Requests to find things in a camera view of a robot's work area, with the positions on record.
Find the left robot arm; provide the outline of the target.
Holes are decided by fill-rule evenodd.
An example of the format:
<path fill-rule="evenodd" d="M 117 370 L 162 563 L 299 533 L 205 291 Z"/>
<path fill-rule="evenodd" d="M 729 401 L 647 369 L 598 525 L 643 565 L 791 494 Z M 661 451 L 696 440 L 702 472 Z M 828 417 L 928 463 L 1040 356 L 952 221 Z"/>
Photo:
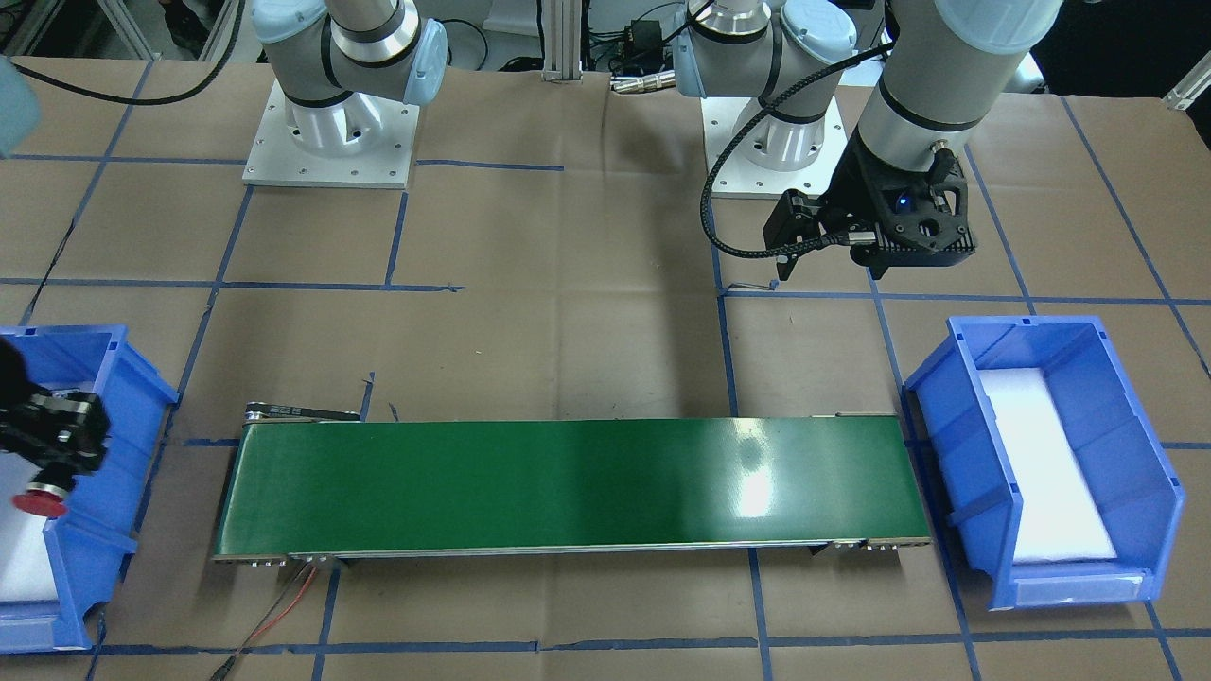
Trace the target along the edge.
<path fill-rule="evenodd" d="M 744 96 L 736 128 L 708 168 L 699 202 L 714 250 L 774 259 L 786 280 L 804 254 L 845 246 L 879 279 L 891 268 L 955 267 L 977 247 L 957 155 L 1054 25 L 1058 1 L 891 1 L 889 44 L 857 51 L 853 18 L 831 1 L 688 1 L 672 39 L 684 96 Z M 842 75 L 883 70 L 830 185 L 784 189 L 763 246 L 731 246 L 710 216 L 714 181 L 741 154 L 769 166 L 777 135 L 821 125 Z"/>

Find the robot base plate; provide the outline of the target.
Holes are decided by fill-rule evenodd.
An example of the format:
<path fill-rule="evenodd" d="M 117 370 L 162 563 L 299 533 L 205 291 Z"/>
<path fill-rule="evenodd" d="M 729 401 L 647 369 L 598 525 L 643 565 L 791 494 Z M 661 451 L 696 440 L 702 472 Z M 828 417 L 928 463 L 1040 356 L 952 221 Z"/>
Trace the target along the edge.
<path fill-rule="evenodd" d="M 245 164 L 247 185 L 407 188 L 420 108 L 352 95 L 327 108 L 291 102 L 272 84 Z"/>
<path fill-rule="evenodd" d="M 713 168 L 734 133 L 758 111 L 744 96 L 713 96 L 701 101 L 706 161 Z M 786 189 L 817 198 L 827 188 L 848 137 L 836 104 L 823 118 L 799 125 L 773 116 L 746 135 L 712 185 L 713 198 L 775 199 Z"/>

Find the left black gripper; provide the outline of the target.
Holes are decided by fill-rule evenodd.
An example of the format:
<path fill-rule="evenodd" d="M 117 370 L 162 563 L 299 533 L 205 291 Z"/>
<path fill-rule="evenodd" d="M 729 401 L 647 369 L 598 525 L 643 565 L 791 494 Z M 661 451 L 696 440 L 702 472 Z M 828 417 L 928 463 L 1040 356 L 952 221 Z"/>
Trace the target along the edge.
<path fill-rule="evenodd" d="M 854 135 L 821 198 L 784 190 L 763 227 L 767 250 L 794 246 L 776 257 L 776 275 L 788 281 L 799 258 L 833 245 L 874 280 L 894 267 L 955 267 L 974 253 L 968 221 L 968 184 L 955 151 L 945 141 L 926 147 L 926 168 L 884 164 Z"/>

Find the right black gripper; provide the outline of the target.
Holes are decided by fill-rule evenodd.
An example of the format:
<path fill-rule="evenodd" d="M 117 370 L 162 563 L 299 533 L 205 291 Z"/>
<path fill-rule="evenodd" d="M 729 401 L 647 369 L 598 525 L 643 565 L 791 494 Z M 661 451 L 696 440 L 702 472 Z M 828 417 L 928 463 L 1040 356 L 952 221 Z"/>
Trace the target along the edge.
<path fill-rule="evenodd" d="M 27 374 L 25 357 L 1 340 L 1 443 L 36 468 L 31 488 L 74 488 L 99 471 L 110 419 L 96 393 L 50 393 Z"/>

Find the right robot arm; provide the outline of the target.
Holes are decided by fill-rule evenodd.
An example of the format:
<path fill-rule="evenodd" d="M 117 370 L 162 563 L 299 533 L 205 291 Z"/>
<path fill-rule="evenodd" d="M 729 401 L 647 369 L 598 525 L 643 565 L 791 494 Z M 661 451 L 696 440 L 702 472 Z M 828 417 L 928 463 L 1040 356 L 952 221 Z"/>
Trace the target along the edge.
<path fill-rule="evenodd" d="M 447 69 L 448 36 L 411 1 L 256 1 L 252 25 L 275 85 L 243 181 L 249 185 L 403 189 L 419 111 Z M 35 475 L 18 500 L 53 515 L 107 456 L 96 389 L 56 396 L 2 340 L 2 451 Z"/>

